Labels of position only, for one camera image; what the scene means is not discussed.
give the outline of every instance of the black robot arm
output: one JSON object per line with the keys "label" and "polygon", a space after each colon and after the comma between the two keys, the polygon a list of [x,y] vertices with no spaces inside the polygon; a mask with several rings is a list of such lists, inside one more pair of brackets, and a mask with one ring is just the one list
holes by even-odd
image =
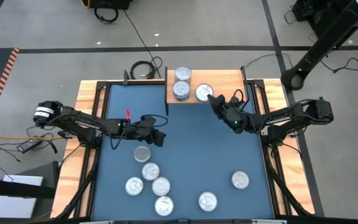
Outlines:
{"label": "black robot arm", "polygon": [[247,113],[240,108],[244,104],[233,96],[226,103],[223,95],[217,98],[208,95],[216,116],[223,120],[235,133],[243,131],[259,134],[262,130],[268,144],[276,145],[288,134],[299,131],[311,124],[324,125],[334,120],[329,102],[321,97],[318,100],[302,100],[287,108],[282,108],[266,114]]}
{"label": "black robot arm", "polygon": [[76,136],[80,143],[93,148],[100,146],[101,134],[112,139],[146,141],[148,144],[162,146],[166,135],[154,128],[155,118],[146,115],[142,116],[140,121],[131,123],[129,115],[127,116],[122,119],[101,119],[63,106],[58,101],[44,101],[38,104],[33,120],[35,125],[41,128],[61,128]]}

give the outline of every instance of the tin can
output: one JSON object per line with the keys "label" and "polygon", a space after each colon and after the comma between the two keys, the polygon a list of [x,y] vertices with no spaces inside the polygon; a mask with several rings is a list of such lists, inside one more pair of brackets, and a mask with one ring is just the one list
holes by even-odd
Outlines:
{"label": "tin can", "polygon": [[159,214],[163,217],[171,214],[173,211],[172,199],[167,196],[159,197],[155,201],[154,206],[155,206],[155,211],[157,212],[157,214]]}
{"label": "tin can", "polygon": [[243,171],[237,171],[231,177],[231,182],[237,189],[245,189],[249,184],[248,175]]}
{"label": "tin can", "polygon": [[196,89],[196,97],[202,102],[208,101],[208,95],[214,95],[214,90],[208,84],[200,84]]}
{"label": "tin can", "polygon": [[153,192],[157,196],[164,196],[168,194],[171,184],[169,183],[169,180],[165,177],[159,177],[153,181]]}
{"label": "tin can", "polygon": [[146,162],[150,159],[152,153],[147,146],[139,146],[135,149],[135,160],[137,162]]}
{"label": "tin can", "polygon": [[129,195],[138,195],[143,190],[143,181],[138,177],[132,177],[127,181],[125,189]]}
{"label": "tin can", "polygon": [[143,177],[146,180],[155,180],[160,175],[160,168],[152,162],[149,162],[142,169]]}
{"label": "tin can", "polygon": [[187,82],[179,81],[173,84],[173,96],[178,101],[187,100],[190,96],[190,85]]}
{"label": "tin can", "polygon": [[216,208],[218,200],[212,192],[203,192],[198,199],[198,203],[202,210],[212,212]]}
{"label": "tin can", "polygon": [[188,67],[178,67],[175,69],[175,81],[185,81],[187,83],[191,82],[192,71]]}

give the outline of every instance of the wooden board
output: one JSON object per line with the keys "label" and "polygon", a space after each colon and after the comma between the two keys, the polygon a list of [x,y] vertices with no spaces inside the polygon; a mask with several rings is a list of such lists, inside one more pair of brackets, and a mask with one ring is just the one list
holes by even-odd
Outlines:
{"label": "wooden board", "polygon": [[246,99],[241,70],[192,70],[190,96],[185,101],[178,101],[173,96],[175,71],[168,70],[167,77],[167,103],[202,103],[196,98],[196,89],[204,83],[212,87],[215,97],[224,95],[226,102],[230,101],[235,90],[241,90],[244,93],[244,100]]}
{"label": "wooden board", "polygon": [[[156,81],[156,80],[144,80],[145,82]],[[91,113],[93,107],[94,95],[96,93],[96,83],[97,80],[82,81],[80,84],[80,90],[78,92],[77,101],[75,104],[75,109],[80,110],[84,113]],[[281,86],[280,79],[265,79],[265,89],[268,99],[268,104],[271,111],[278,110],[280,108],[286,107],[287,102],[285,101],[285,95],[283,88]],[[101,114],[101,105],[103,103],[103,94],[99,99],[98,106],[98,116]],[[286,138],[284,143],[298,148],[295,138]],[[65,156],[71,153],[78,146],[77,140],[69,140],[67,142],[67,147],[65,151]],[[286,146],[280,146],[278,148],[280,151],[280,157],[282,160],[283,171],[285,175],[285,181],[288,188],[291,190],[292,194],[296,199],[304,206],[304,208],[313,213],[313,204],[311,202],[310,192],[308,184],[306,181],[306,175],[303,169],[303,164],[298,152],[294,149],[290,149]],[[53,202],[51,217],[56,217],[59,215],[66,205],[71,200],[72,196],[78,189],[78,183],[80,181],[81,167],[83,164],[83,159],[85,155],[85,149],[79,148],[74,154],[72,154],[62,165],[62,170],[60,172],[59,182],[57,185],[55,200]],[[89,168],[93,162],[94,153],[91,152],[89,157]],[[280,211],[282,214],[284,210],[283,199],[280,189],[277,187],[276,191],[278,192],[278,201],[280,206]],[[89,192],[88,190],[84,193],[84,200],[81,206],[80,216],[85,216],[86,214],[86,203],[88,200]]]}

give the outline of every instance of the gray floor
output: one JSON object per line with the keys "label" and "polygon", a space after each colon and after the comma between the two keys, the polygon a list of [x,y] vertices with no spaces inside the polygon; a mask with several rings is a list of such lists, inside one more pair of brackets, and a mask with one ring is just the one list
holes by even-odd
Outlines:
{"label": "gray floor", "polygon": [[[283,14],[294,2],[268,0],[280,45],[312,45],[307,23],[288,25],[283,20]],[[128,14],[149,46],[272,46],[260,0],[135,0]],[[358,31],[351,40],[353,45],[358,45]],[[8,0],[0,9],[0,47],[141,46],[123,13],[113,25],[105,26],[77,0]],[[162,57],[163,65],[170,68],[186,65],[194,69],[235,69],[272,53],[200,51],[154,52],[154,55]],[[296,63],[305,52],[284,53],[290,54]],[[333,52],[324,61],[336,68],[351,57],[358,58],[358,51]],[[19,54],[0,99],[0,134],[25,135],[25,129],[33,125],[32,115],[38,102],[59,100],[74,106],[81,80],[121,78],[123,70],[130,69],[138,60],[149,60],[149,55],[145,52]],[[279,78],[276,58],[267,57],[253,63],[247,69],[247,76]],[[324,96],[332,103],[335,121],[328,126],[308,128],[306,141],[326,216],[358,218],[358,72],[343,70],[333,74],[319,64],[305,87],[294,92],[294,96],[296,100]],[[51,149],[16,154],[21,163],[0,152],[0,166],[9,174],[15,174],[59,161],[65,142],[58,140],[56,145],[58,154]]]}

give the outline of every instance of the tabletop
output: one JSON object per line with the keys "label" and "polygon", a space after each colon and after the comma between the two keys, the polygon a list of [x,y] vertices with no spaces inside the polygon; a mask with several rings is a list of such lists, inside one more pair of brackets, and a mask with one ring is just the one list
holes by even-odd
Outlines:
{"label": "tabletop", "polygon": [[[80,84],[80,89],[77,96],[77,101],[75,104],[75,109],[80,110],[85,113],[91,114],[93,105],[94,105],[94,96],[96,94],[96,84],[98,81],[105,80],[86,80],[82,81]],[[285,100],[285,95],[283,92],[283,87],[279,79],[263,79],[265,85],[265,92],[268,99],[268,105],[270,111],[275,111],[280,108],[284,108],[287,106],[287,102]],[[258,95],[258,102],[260,105],[261,113],[264,113],[263,102],[261,96],[261,91],[256,90]],[[97,115],[101,115],[101,108],[104,101],[104,94],[101,94],[99,97]],[[284,140],[284,143],[297,148],[296,138],[287,137]],[[71,153],[78,146],[78,141],[76,139],[69,140],[67,143],[67,148],[65,151],[65,156]],[[280,151],[280,157],[283,167],[283,173],[285,176],[285,182],[287,187],[290,189],[292,194],[296,197],[296,199],[304,206],[304,208],[313,213],[313,204],[311,201],[310,191],[308,188],[305,171],[303,168],[303,163],[301,157],[298,152],[293,149],[290,149],[287,146],[280,146],[278,148]],[[90,152],[91,155],[89,157],[89,165],[88,171],[93,162],[94,151]],[[51,217],[56,217],[68,202],[71,200],[72,196],[78,189],[78,184],[80,181],[81,168],[84,163],[85,149],[79,148],[74,154],[72,154],[62,165],[62,169],[60,172],[60,178],[57,185],[57,191],[55,194],[55,200],[52,207]],[[280,194],[280,189],[277,185],[275,185],[275,189],[277,192],[277,200],[280,207],[280,213],[285,214],[283,197]],[[81,201],[81,210],[80,216],[85,216],[86,214],[86,206],[89,200],[89,191],[84,193],[83,199]]]}

